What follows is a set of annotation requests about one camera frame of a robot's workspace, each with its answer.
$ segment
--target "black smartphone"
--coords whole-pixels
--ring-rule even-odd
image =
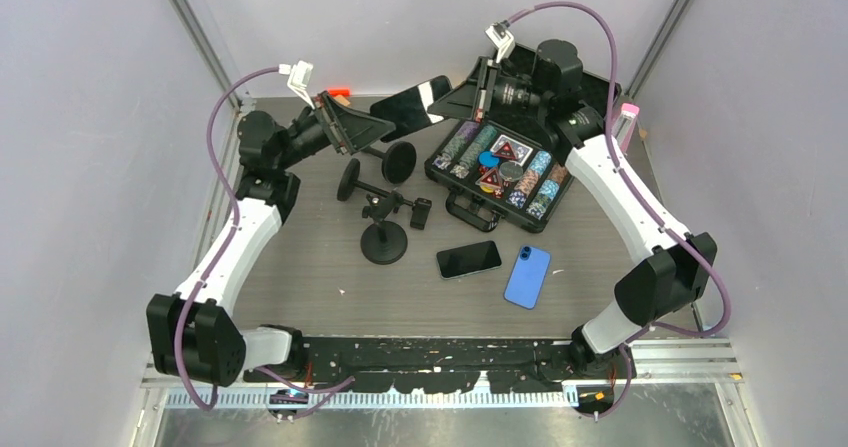
[[[498,247],[491,240],[443,250],[436,254],[436,260],[443,279],[455,279],[501,266]]]
[[[450,90],[450,80],[440,75],[373,104],[371,115],[395,123],[395,130],[380,140],[391,142],[441,122],[442,117],[428,114],[427,108]]]

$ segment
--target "white cable connector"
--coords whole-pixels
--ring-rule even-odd
[[[501,60],[509,57],[512,50],[515,49],[515,36],[512,35],[512,32],[507,30],[506,26],[501,22],[495,22],[490,25],[489,28],[486,29],[486,35],[489,37],[489,40],[495,44],[495,48],[498,49],[498,52],[495,55],[496,63],[500,63]]]
[[[289,89],[314,109],[315,104],[312,103],[312,98],[306,93],[306,86],[309,84],[310,77],[312,77],[313,67],[309,62],[298,60],[294,65],[280,64],[279,72],[282,75],[289,76],[288,81],[286,81]]]

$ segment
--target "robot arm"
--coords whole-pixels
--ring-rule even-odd
[[[619,169],[625,169],[639,193],[663,218],[666,228],[681,233],[710,262],[716,245],[709,234],[693,237],[636,176],[627,159],[613,144]],[[573,335],[578,368],[598,355],[614,351],[631,336],[663,315],[688,305],[704,293],[708,276],[692,257],[660,229],[625,185],[613,165],[603,135],[572,149],[568,171],[586,186],[610,218],[636,266],[615,286],[615,300],[600,315]]]
[[[301,98],[306,96],[310,69],[310,64],[300,62],[289,71],[289,86]],[[430,92],[429,87],[429,82],[417,86],[421,115],[405,119],[402,126],[350,109],[326,91],[314,98],[307,96],[304,100],[309,106],[287,128],[262,111],[240,119],[239,163],[244,171],[235,189],[239,219],[231,214],[206,256],[173,295],[157,294],[148,304],[147,324],[156,370],[179,375],[174,345],[177,335],[181,335],[182,360],[192,380],[226,387],[246,369],[263,365],[282,366],[281,370],[300,368],[299,331],[262,326],[240,332],[232,322],[233,307],[248,273],[294,208],[300,180],[287,169],[330,145],[341,154],[353,154],[389,134],[402,137],[432,124],[434,117],[426,115],[432,98],[424,95]],[[409,99],[404,103],[414,107]],[[235,234],[220,253],[233,229]],[[198,283],[202,288],[187,307],[184,331],[178,332],[180,313]]]
[[[507,119],[517,115],[532,119],[536,140],[587,187],[621,235],[635,267],[616,284],[615,300],[577,328],[569,346],[572,366],[585,372],[615,355],[616,347],[651,322],[703,295],[708,273],[666,229],[682,236],[709,264],[717,248],[709,234],[693,236],[668,213],[633,172],[616,140],[607,145],[601,116],[580,95],[583,63],[576,47],[561,40],[543,41],[532,59],[522,54],[525,64],[532,60],[532,71],[507,72],[501,60],[516,50],[507,26],[508,22],[499,22],[489,27],[486,35],[496,49],[494,58],[480,57],[468,79],[430,112],[478,122],[501,112],[508,112]],[[515,63],[509,70],[515,70]],[[628,118],[635,120],[635,112],[622,112],[619,122]],[[617,132],[615,127],[615,139],[627,142],[630,131]],[[621,170],[664,227],[637,200]]]
[[[245,198],[239,201],[241,222],[238,235],[218,263],[214,274],[209,277],[206,286],[200,291],[195,302],[199,304],[212,303],[232,316],[236,298],[241,291],[247,274],[259,258],[259,254],[283,225],[280,210],[265,201]],[[207,252],[197,268],[192,272],[175,292],[180,299],[185,300],[194,285],[200,280],[200,274],[212,262],[227,233],[233,228],[233,218],[230,216],[221,234]],[[244,361],[241,369],[253,369],[261,365],[275,365],[286,361],[291,348],[291,333],[270,327],[260,327],[255,330],[241,332],[244,338]]]

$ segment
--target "table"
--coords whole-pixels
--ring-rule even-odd
[[[353,107],[367,110],[376,100],[379,97],[355,98]],[[260,99],[256,108],[288,125],[303,105],[296,98]],[[433,208],[423,231],[409,228],[409,208],[389,218],[403,226],[409,237],[406,255],[389,266],[371,264],[359,249],[359,238],[370,224],[361,217],[365,192],[357,190],[347,202],[336,200],[350,157],[325,149],[292,168],[302,181],[297,205],[244,284],[234,312],[239,328],[272,323],[301,329],[307,335],[568,338],[576,327],[600,313],[612,301],[615,283],[632,265],[621,238],[594,198],[575,181],[543,233],[530,234],[507,222],[489,234],[477,231],[445,211],[447,189],[424,175],[423,160],[453,125],[443,122],[404,139],[415,145],[418,166],[398,190],[408,199],[432,200]],[[375,147],[385,146],[377,143]],[[357,157],[362,163],[361,180],[391,190],[380,175],[380,159]],[[638,137],[628,158],[656,192]],[[450,281],[439,277],[437,251],[484,240],[497,243],[503,267]],[[525,244],[552,255],[533,310],[503,299],[518,249]],[[695,327],[688,307],[667,320]]]

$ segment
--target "red object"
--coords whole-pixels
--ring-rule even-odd
[[[503,181],[501,180],[500,174],[498,174],[497,167],[490,169],[488,172],[483,174],[483,177],[480,179],[479,184],[490,186],[495,190],[502,189]]]
[[[509,142],[505,142],[504,145],[502,145],[501,148],[492,155],[502,159],[515,160],[515,152],[512,150],[512,145]]]
[[[327,93],[330,94],[330,97],[335,97],[337,95],[341,95],[342,97],[350,97],[350,89],[347,87],[336,87],[333,89],[327,89]]]

